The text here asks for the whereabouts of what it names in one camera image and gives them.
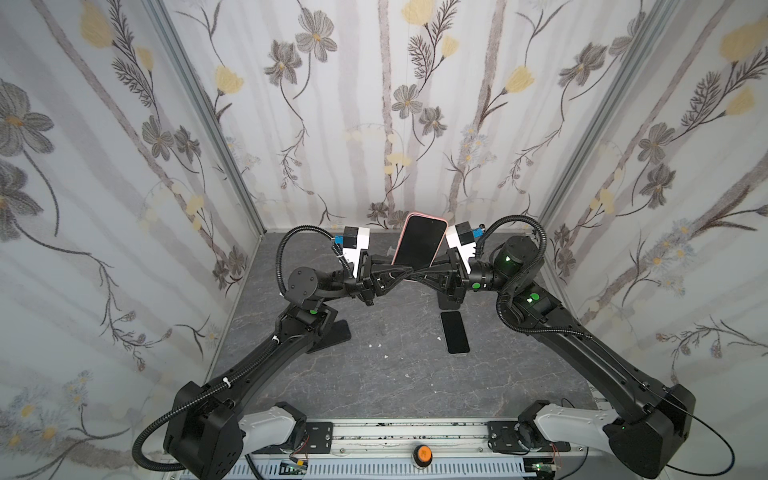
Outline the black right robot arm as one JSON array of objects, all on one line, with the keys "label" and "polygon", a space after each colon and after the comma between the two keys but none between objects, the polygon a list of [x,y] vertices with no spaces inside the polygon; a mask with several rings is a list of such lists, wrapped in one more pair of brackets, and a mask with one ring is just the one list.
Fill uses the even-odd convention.
[{"label": "black right robot arm", "polygon": [[510,236],[492,262],[481,257],[488,236],[480,230],[403,233],[393,262],[411,268],[412,280],[455,304],[469,290],[496,293],[496,313],[505,326],[557,353],[610,403],[610,410],[600,414],[534,402],[517,420],[521,449],[578,444],[613,454],[641,477],[658,477],[689,436],[695,396],[621,358],[535,282],[546,251],[543,231]]}]

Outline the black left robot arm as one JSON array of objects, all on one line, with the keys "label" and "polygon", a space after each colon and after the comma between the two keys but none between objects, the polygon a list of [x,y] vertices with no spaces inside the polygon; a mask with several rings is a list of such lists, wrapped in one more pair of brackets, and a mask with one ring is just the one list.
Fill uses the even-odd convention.
[{"label": "black left robot arm", "polygon": [[296,408],[278,403],[247,420],[245,407],[292,361],[331,345],[338,312],[328,301],[359,297],[370,304],[414,273],[398,265],[374,265],[359,278],[346,270],[294,270],[283,294],[288,305],[272,334],[223,374],[204,385],[190,382],[176,395],[163,441],[175,461],[172,469],[187,470],[198,479],[222,479],[245,453],[300,447],[306,417]]}]

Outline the phone with pink case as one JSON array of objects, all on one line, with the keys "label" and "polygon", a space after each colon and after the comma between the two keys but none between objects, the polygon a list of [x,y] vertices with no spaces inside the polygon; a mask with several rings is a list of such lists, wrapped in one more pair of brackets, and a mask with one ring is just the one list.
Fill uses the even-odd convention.
[{"label": "phone with pink case", "polygon": [[443,218],[412,212],[406,217],[392,260],[413,270],[430,267],[445,237],[448,222]]}]

